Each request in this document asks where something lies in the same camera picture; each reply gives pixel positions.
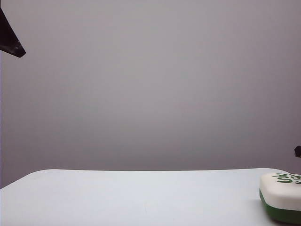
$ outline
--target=printed logo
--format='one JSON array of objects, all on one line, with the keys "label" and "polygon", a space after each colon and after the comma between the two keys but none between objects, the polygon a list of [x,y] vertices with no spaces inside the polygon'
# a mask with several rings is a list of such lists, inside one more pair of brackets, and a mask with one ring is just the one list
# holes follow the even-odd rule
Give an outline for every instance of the printed logo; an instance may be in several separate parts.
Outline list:
[{"label": "printed logo", "polygon": [[272,176],[277,177],[279,183],[293,183],[301,185],[301,175],[298,174],[285,174],[285,173],[277,173],[277,175]]}]

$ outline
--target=gray backdrop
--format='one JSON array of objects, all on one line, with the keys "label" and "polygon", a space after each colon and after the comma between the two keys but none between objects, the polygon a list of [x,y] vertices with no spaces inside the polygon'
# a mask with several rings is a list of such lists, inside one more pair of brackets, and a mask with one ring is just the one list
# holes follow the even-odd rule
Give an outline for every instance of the gray backdrop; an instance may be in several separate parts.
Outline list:
[{"label": "gray backdrop", "polygon": [[301,173],[300,0],[2,0],[1,181],[42,169]]}]

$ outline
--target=table surface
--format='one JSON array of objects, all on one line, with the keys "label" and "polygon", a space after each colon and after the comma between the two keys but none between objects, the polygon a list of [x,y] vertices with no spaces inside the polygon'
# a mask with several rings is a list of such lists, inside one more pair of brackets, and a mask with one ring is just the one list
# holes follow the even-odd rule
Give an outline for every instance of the table surface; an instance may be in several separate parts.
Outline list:
[{"label": "table surface", "polygon": [[259,198],[277,169],[48,169],[1,189],[1,226],[277,226]]}]

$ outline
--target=white tabletop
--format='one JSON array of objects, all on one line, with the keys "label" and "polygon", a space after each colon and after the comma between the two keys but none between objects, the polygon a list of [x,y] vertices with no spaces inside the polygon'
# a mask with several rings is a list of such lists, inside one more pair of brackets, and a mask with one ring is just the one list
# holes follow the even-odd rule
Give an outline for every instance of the white tabletop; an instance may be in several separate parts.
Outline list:
[{"label": "white tabletop", "polygon": [[208,171],[37,171],[1,189],[1,226],[275,226],[262,174]]}]

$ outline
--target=white lid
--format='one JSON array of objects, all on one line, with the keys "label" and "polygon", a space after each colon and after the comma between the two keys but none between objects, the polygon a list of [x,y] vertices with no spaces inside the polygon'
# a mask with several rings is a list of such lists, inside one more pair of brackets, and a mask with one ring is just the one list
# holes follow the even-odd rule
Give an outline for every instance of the white lid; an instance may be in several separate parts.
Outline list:
[{"label": "white lid", "polygon": [[301,211],[301,175],[290,173],[264,174],[260,179],[260,190],[269,206]]}]

